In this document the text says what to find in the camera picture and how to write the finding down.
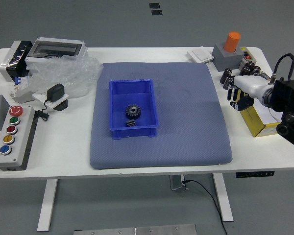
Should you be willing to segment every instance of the white table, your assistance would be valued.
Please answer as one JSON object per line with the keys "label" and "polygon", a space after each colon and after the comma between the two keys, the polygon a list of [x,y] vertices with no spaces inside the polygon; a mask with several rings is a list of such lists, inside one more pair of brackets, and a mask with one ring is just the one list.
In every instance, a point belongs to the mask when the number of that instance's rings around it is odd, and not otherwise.
{"label": "white table", "polygon": [[[187,51],[195,47],[166,48],[89,48],[88,54],[101,63],[109,62],[190,62]],[[268,75],[272,71],[262,51],[248,48],[257,59],[257,65]],[[0,63],[7,48],[0,49]],[[39,120],[27,169],[25,171],[3,172],[0,179],[65,179],[87,177],[118,177],[141,175],[177,175],[222,172],[244,172],[294,169],[294,146],[279,135],[253,138],[241,114],[235,111],[227,101],[227,91],[222,88],[220,77],[213,63],[208,63],[212,79],[218,94],[221,109],[230,137],[233,161],[224,165],[211,166],[175,166],[146,167],[126,169],[94,170],[90,166],[90,135],[94,110],[96,88],[86,96],[69,99],[69,106],[61,112],[50,113],[48,122]],[[0,74],[0,94],[10,105],[17,103],[9,96],[8,83]],[[35,110],[42,109],[38,101],[30,102]],[[221,174],[215,174],[224,182]]]}

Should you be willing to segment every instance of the green button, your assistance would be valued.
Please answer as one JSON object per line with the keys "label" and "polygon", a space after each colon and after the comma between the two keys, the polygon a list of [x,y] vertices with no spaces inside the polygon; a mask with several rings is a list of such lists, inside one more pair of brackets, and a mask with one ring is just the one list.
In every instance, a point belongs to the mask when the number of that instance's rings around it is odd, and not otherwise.
{"label": "green button", "polygon": [[18,117],[12,117],[12,118],[10,118],[10,124],[11,125],[15,125],[16,126],[19,123],[20,123],[20,119]]}

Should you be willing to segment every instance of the blue fabric mat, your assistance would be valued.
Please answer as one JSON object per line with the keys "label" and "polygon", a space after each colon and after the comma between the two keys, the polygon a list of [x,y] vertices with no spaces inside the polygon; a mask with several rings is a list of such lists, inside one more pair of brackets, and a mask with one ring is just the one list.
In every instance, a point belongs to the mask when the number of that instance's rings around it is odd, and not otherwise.
{"label": "blue fabric mat", "polygon": [[[97,83],[90,146],[94,169],[218,165],[232,152],[217,93],[205,64],[107,63]],[[113,140],[109,81],[152,79],[157,137]]]}

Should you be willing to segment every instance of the black cable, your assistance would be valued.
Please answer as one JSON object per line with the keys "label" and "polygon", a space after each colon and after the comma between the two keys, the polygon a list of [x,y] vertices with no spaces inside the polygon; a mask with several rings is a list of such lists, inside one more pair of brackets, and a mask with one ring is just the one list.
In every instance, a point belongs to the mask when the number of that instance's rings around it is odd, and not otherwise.
{"label": "black cable", "polygon": [[291,64],[291,68],[290,68],[290,72],[289,72],[289,76],[288,76],[288,79],[289,79],[289,81],[290,81],[290,80],[291,80],[292,73],[293,73],[293,70],[294,70],[294,56],[293,56],[291,53],[288,53],[288,54],[283,55],[283,56],[278,60],[278,62],[276,63],[276,65],[275,65],[275,67],[274,67],[273,74],[276,74],[280,62],[281,62],[285,57],[287,57],[287,56],[289,56],[289,57],[292,59],[292,64]]}
{"label": "black cable", "polygon": [[47,101],[49,101],[49,100],[46,99],[45,102],[44,102],[44,106],[45,106],[44,109],[36,111],[37,115],[38,115],[39,117],[41,117],[44,121],[48,121],[48,118],[49,118],[49,114],[48,114],[48,113],[44,113],[44,110],[47,109],[47,106],[46,106],[46,102],[47,102]]}
{"label": "black cable", "polygon": [[214,204],[215,204],[215,206],[216,206],[216,209],[217,209],[217,211],[218,211],[218,214],[219,214],[219,217],[220,217],[220,221],[221,221],[221,224],[222,224],[222,227],[223,227],[223,229],[224,229],[224,231],[225,231],[225,234],[227,235],[227,231],[226,231],[226,229],[225,229],[225,227],[224,227],[224,224],[223,224],[223,220],[222,220],[222,215],[221,215],[221,212],[220,212],[220,210],[219,210],[219,208],[218,208],[218,206],[217,206],[217,204],[216,204],[216,201],[215,201],[215,199],[214,199],[214,197],[211,195],[211,193],[200,183],[200,182],[198,182],[198,181],[196,181],[196,180],[183,180],[182,181],[182,183],[183,184],[186,184],[186,183],[188,183],[188,182],[195,182],[195,183],[198,183],[198,184],[200,184],[200,186],[202,186],[203,187],[203,189],[204,190],[206,190],[206,192],[211,196],[211,198],[212,198],[212,200],[214,201]]}

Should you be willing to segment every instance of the yellow box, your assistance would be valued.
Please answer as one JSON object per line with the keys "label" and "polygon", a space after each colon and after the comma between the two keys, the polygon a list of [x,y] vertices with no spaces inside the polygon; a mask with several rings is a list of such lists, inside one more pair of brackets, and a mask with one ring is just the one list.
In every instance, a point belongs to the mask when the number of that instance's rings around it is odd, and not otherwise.
{"label": "yellow box", "polygon": [[282,117],[282,113],[263,106],[257,99],[253,106],[241,111],[241,115],[253,137],[277,134],[276,127]]}

